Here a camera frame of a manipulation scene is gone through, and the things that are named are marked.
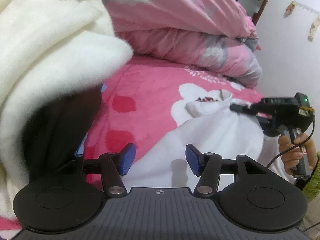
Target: pink blanket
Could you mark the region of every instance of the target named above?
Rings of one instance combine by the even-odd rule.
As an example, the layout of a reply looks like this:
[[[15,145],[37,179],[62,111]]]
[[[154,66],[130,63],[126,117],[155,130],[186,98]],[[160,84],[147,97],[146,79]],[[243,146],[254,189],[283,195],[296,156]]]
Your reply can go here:
[[[103,0],[136,53],[206,67],[249,88],[261,76],[258,36],[235,0]]]

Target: black handle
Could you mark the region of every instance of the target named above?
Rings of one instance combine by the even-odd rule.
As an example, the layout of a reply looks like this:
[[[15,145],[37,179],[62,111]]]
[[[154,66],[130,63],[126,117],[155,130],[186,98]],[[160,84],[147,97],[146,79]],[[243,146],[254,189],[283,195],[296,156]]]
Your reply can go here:
[[[209,161],[193,193],[199,197],[212,197],[218,191],[222,157],[214,153],[205,153],[203,155],[206,155]]]
[[[295,127],[286,127],[281,125],[279,127],[281,135],[285,135],[290,138],[291,143],[301,134],[301,130]],[[303,153],[302,159],[300,159],[298,165],[292,168],[293,177],[296,179],[308,179],[311,177],[311,171],[309,168],[309,161],[306,148],[302,145],[299,147],[300,152]]]
[[[103,190],[108,197],[123,197],[128,192],[112,160],[112,154],[105,153],[99,156]]]

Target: finger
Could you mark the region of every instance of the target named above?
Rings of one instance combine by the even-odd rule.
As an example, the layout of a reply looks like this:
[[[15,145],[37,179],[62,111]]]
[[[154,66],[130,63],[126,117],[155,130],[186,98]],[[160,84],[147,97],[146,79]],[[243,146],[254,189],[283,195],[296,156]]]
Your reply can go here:
[[[300,134],[300,136],[294,140],[294,143],[302,142],[302,141],[306,140],[307,138],[308,138],[308,135],[306,135],[304,133]],[[316,146],[313,142],[313,139],[310,138],[303,145],[305,146],[307,154],[308,154],[309,164],[314,168],[318,162],[318,155],[317,155]]]
[[[281,160],[283,163],[288,161],[300,160],[303,156],[301,152],[294,152],[294,153],[285,153],[281,156]]]
[[[300,160],[293,160],[284,163],[284,170],[289,174],[292,174],[291,169],[299,164]]]
[[[291,140],[287,136],[282,135],[278,139],[278,144],[279,145],[286,145],[286,144],[290,144],[290,143],[291,143]]]
[[[280,145],[279,152],[283,152],[291,147],[294,147],[294,145],[293,144]],[[293,148],[292,150],[290,150],[288,153],[294,153],[294,152],[299,152],[299,151],[300,151],[300,148],[296,147],[296,148]]]
[[[293,141],[294,144],[298,144],[300,142],[303,142],[304,140],[306,140],[308,138],[308,135],[306,135],[305,133],[300,134],[297,138],[295,138],[295,140]],[[314,145],[313,143],[313,139],[310,138],[308,141],[306,141],[303,144],[306,148],[307,147],[312,147]]]

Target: white knit sweater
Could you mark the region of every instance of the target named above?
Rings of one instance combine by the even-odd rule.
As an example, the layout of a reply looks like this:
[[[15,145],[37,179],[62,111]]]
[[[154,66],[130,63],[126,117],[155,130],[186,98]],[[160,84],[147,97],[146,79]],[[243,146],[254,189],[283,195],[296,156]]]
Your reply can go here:
[[[0,216],[15,217],[13,198],[28,184],[28,118],[101,83],[131,56],[101,0],[0,0]]]

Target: pink bed sheet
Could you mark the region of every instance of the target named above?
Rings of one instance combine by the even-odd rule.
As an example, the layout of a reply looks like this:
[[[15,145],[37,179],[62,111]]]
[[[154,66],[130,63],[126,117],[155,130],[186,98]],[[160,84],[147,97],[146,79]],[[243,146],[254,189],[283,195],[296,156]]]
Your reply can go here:
[[[181,86],[189,83],[190,89]],[[222,76],[191,65],[134,56],[105,81],[101,109],[84,144],[85,158],[136,146],[136,160],[183,121],[185,109],[172,108],[179,100],[196,100],[203,91],[228,90],[234,98],[258,102],[261,95]],[[96,184],[99,176],[89,176]]]

